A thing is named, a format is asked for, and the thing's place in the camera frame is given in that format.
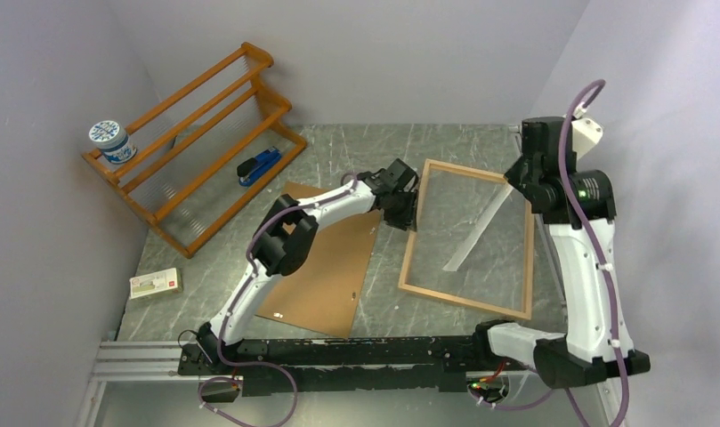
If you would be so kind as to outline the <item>brown backing board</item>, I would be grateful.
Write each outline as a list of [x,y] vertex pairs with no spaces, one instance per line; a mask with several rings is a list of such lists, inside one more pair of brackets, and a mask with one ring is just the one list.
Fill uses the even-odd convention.
[[303,266],[273,287],[256,316],[347,338],[380,221],[381,213],[372,211],[322,222]]

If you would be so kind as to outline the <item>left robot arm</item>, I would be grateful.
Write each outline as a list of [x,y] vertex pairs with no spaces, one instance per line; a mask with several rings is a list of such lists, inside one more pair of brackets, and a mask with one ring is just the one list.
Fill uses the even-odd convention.
[[320,231],[373,211],[392,228],[414,230],[419,181],[418,173],[396,158],[375,172],[347,173],[340,186],[315,197],[278,197],[247,245],[241,280],[196,332],[204,365],[216,374],[235,366],[248,323],[272,288],[304,265]]

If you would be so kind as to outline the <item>blue white jar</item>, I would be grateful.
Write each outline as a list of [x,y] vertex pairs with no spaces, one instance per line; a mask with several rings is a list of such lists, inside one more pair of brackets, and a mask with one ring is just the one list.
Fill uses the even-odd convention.
[[102,120],[88,131],[88,137],[106,160],[113,165],[122,165],[138,152],[131,142],[127,130],[114,120]]

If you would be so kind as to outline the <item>white photo paper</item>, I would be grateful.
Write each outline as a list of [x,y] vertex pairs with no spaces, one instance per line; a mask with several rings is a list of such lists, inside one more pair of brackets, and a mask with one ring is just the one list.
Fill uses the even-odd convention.
[[469,253],[472,252],[472,250],[480,240],[482,234],[488,228],[496,213],[508,199],[512,191],[513,187],[509,184],[504,184],[501,186],[500,190],[491,198],[486,207],[482,210],[480,216],[478,217],[477,221],[473,226],[472,231],[457,247],[457,250],[452,254],[451,258],[443,266],[444,271],[453,272],[459,269],[459,267],[462,265]]

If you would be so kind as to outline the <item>blue stapler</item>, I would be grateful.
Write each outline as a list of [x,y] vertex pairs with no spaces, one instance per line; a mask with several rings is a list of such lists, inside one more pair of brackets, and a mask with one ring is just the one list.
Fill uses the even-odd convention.
[[243,161],[237,167],[239,185],[250,187],[281,160],[281,152],[269,147],[259,154]]

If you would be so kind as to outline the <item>orange wooden rack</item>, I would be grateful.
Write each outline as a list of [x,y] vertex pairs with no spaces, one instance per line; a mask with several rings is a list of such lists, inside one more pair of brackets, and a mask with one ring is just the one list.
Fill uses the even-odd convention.
[[[129,125],[138,152],[110,164],[93,144],[85,162],[180,255],[194,256],[305,149],[284,118],[291,102],[270,88],[274,64],[243,43]],[[250,187],[237,167],[269,147],[281,160]]]

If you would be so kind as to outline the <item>small white red box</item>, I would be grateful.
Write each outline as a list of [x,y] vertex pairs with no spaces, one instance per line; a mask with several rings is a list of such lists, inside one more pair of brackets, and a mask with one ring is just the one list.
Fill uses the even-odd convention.
[[182,291],[181,276],[177,268],[160,270],[129,279],[129,299],[140,300]]

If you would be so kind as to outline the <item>black base bar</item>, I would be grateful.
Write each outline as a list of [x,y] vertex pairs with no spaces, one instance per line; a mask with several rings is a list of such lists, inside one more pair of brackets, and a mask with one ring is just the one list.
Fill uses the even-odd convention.
[[472,335],[245,340],[226,350],[233,365],[182,346],[183,378],[237,378],[246,397],[323,391],[434,389],[460,392],[477,380],[519,369],[487,354]]

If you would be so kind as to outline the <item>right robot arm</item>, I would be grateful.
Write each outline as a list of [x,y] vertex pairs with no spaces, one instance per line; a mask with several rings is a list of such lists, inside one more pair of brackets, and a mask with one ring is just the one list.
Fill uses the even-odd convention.
[[562,145],[562,124],[556,116],[523,120],[521,155],[505,178],[548,228],[561,269],[568,330],[549,333],[494,320],[477,326],[471,347],[477,366],[491,369],[511,359],[533,368],[551,389],[651,369],[649,355],[635,348],[618,299],[611,180],[600,170],[577,169],[573,138],[595,143],[603,129],[591,119],[574,119]]

